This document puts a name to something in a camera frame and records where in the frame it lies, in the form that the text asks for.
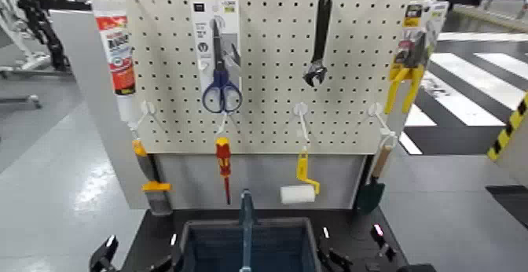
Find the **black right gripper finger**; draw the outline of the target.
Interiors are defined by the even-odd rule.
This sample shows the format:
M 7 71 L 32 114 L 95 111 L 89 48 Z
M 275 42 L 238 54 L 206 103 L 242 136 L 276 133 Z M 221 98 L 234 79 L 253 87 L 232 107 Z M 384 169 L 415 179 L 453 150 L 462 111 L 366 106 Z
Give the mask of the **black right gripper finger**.
M 347 255 L 340 254 L 330 246 L 330 235 L 326 226 L 321 228 L 317 239 L 317 257 L 321 265 L 330 272 L 336 271 L 337 267 L 343 272 L 351 272 L 354 265 Z
M 380 224 L 373 224 L 370 230 L 372 239 L 378 245 L 378 251 L 376 252 L 376 258 L 386 258 L 390 263 L 396 258 L 397 252 L 394 248 L 388 244 L 385 239 L 383 229 Z

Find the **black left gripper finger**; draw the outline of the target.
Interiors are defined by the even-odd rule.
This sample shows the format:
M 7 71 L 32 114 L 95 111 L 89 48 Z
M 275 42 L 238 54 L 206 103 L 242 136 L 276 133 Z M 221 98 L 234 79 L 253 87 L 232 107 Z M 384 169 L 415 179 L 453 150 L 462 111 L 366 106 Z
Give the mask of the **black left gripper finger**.
M 182 250 L 178 242 L 178 235 L 173 233 L 170 239 L 170 254 L 165 255 L 148 267 L 148 272 L 176 272 L 182 269 Z
M 119 246 L 115 235 L 108 237 L 92 254 L 89 260 L 89 272 L 118 272 L 112 260 Z

